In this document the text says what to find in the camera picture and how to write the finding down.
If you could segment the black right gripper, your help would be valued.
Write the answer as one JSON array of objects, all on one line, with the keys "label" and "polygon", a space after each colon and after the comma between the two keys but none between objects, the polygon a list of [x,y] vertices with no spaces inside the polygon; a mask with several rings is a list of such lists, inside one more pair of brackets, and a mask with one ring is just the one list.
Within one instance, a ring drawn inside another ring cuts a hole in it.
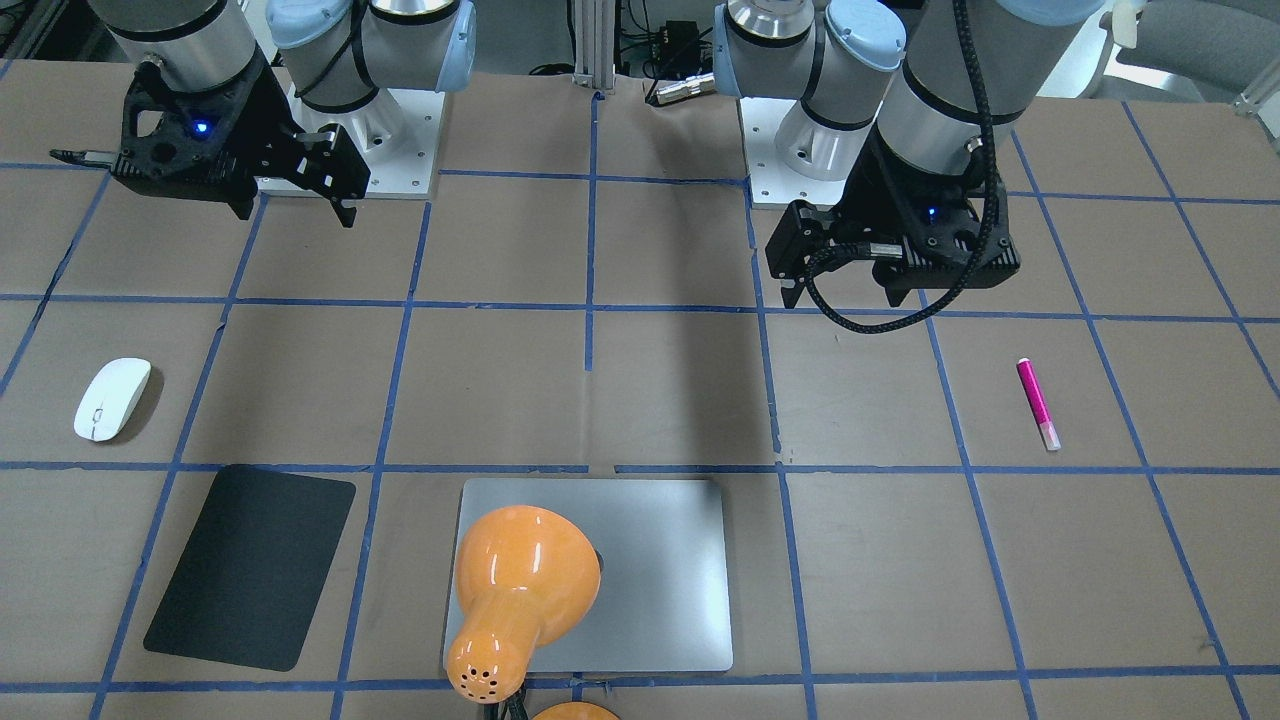
[{"label": "black right gripper", "polygon": [[111,177],[152,197],[221,202],[250,218],[260,178],[278,178],[330,202],[355,227],[370,169],[343,126],[305,131],[261,51],[225,83],[200,92],[170,86],[143,59],[125,95]]}]

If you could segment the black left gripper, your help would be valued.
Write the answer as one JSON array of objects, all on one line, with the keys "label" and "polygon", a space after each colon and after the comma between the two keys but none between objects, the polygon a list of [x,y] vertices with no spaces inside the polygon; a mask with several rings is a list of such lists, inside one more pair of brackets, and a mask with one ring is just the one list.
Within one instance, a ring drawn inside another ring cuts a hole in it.
[{"label": "black left gripper", "polygon": [[986,195],[983,147],[961,151],[957,176],[936,176],[901,158],[873,131],[840,202],[824,211],[795,200],[765,245],[785,309],[795,309],[806,281],[854,261],[872,261],[873,278],[897,307],[914,290],[950,290],[979,245]]}]

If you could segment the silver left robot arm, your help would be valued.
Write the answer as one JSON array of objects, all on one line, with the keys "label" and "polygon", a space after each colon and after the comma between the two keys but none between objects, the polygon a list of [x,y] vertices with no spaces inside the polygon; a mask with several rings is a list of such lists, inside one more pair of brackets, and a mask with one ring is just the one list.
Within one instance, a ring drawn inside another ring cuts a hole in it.
[{"label": "silver left robot arm", "polygon": [[716,87],[788,100],[774,149],[842,184],[795,199],[765,246],[794,307],[817,278],[870,263],[891,306],[918,290],[987,290],[1018,273],[1000,145],[1097,1],[727,1],[713,24]]}]

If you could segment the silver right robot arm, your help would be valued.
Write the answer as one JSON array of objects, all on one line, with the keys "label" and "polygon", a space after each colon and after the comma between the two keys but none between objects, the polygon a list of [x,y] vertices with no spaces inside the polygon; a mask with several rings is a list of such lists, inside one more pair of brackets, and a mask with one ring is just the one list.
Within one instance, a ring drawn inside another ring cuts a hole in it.
[{"label": "silver right robot arm", "polygon": [[428,199],[445,97],[476,54],[471,1],[269,1],[283,87],[234,1],[93,1],[134,63],[114,151],[56,150],[131,191],[227,205],[314,196],[352,227],[365,199]]}]

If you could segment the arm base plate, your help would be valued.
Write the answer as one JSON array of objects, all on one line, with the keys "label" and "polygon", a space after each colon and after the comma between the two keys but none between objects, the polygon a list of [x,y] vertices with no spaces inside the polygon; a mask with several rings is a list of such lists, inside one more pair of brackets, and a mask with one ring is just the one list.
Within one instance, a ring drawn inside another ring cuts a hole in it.
[{"label": "arm base plate", "polygon": [[783,209],[801,200],[827,210],[840,202],[872,122],[835,129],[788,99],[742,97],[739,110],[755,206]]},{"label": "arm base plate", "polygon": [[289,99],[293,118],[306,129],[343,126],[370,169],[367,199],[429,200],[448,94],[381,88],[353,111],[321,113]]}]

